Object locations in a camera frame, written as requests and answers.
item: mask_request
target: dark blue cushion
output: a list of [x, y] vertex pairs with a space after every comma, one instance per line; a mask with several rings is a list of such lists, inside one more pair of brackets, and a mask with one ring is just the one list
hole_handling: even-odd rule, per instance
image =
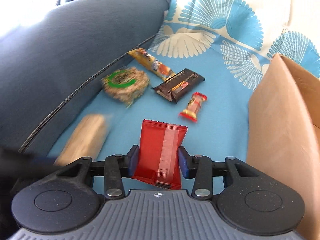
[[167, 9], [166, 0], [77, 0], [0, 38], [0, 145], [47, 154], [101, 90], [100, 78], [132, 58], [98, 74], [49, 118], [52, 111], [104, 66], [156, 34]]

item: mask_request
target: red snack wrapper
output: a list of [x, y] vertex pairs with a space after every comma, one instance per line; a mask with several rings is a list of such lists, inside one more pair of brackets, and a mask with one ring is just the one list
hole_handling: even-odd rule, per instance
[[197, 114], [201, 109], [202, 102], [207, 101], [207, 96], [199, 92], [193, 93], [187, 108], [184, 109], [179, 115], [192, 120], [193, 122], [197, 121]]
[[143, 120], [140, 156], [132, 176], [148, 184], [168, 189], [181, 189], [178, 147], [188, 127]]

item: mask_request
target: yellow snack wrapper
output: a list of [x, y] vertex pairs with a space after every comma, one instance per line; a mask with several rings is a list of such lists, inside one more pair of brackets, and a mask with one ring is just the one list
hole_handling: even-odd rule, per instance
[[146, 69], [155, 73], [163, 81], [166, 81], [168, 78], [171, 78], [175, 75], [171, 68], [167, 67], [165, 64], [162, 64], [162, 62], [157, 60], [143, 48], [131, 50], [128, 52], [128, 54], [134, 57]]

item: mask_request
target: plastic wrapper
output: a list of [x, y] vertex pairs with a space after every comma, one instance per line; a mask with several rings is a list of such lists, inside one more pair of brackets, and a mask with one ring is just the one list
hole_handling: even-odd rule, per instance
[[185, 68], [153, 89], [170, 102], [177, 103], [182, 96], [202, 81], [204, 81], [203, 76]]
[[65, 166], [84, 156], [95, 160], [108, 135], [108, 127], [104, 115], [87, 114], [73, 131], [55, 164]]
[[150, 79], [144, 71], [132, 67], [114, 71], [103, 78], [102, 83], [108, 95], [130, 106], [143, 94]]
[[199, 92], [193, 93], [187, 108], [184, 109], [179, 115], [192, 120], [193, 122], [197, 121], [197, 114], [201, 109], [202, 102], [207, 101], [207, 96]]
[[133, 179], [167, 189], [181, 189], [178, 147], [186, 126], [143, 120], [140, 156]]
[[128, 54], [134, 57], [146, 69], [159, 76], [163, 81], [175, 75], [171, 68], [167, 67], [165, 64], [162, 64], [162, 62], [157, 60], [145, 49], [134, 49], [129, 51]]

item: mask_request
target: brown cardboard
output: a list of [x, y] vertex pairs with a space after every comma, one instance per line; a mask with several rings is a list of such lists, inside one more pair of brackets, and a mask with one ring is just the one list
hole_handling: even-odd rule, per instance
[[249, 101], [247, 163], [299, 192], [307, 240], [320, 239], [319, 111], [320, 80], [274, 55]]

